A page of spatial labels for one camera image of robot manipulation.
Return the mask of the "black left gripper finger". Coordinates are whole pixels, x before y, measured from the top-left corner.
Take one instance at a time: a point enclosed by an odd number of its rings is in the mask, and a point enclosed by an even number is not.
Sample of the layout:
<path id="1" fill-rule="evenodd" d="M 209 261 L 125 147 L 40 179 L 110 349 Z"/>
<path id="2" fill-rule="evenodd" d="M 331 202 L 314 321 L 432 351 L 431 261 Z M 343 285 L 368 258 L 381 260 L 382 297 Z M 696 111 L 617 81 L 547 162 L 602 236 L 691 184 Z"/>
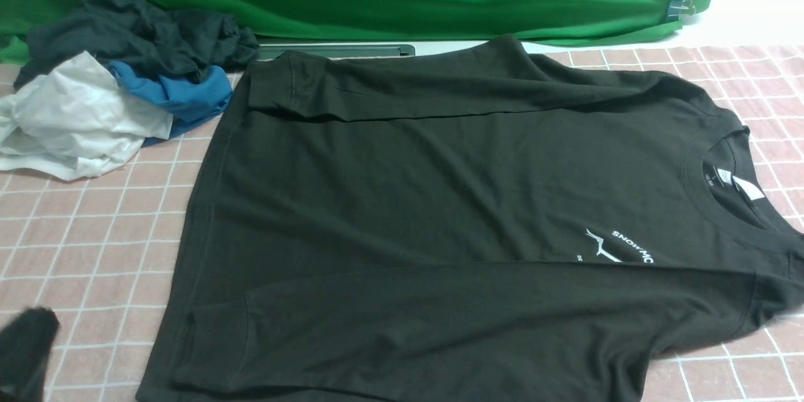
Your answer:
<path id="1" fill-rule="evenodd" d="M 1 400 L 43 401 L 60 322 L 45 307 L 27 308 L 1 331 Z"/>

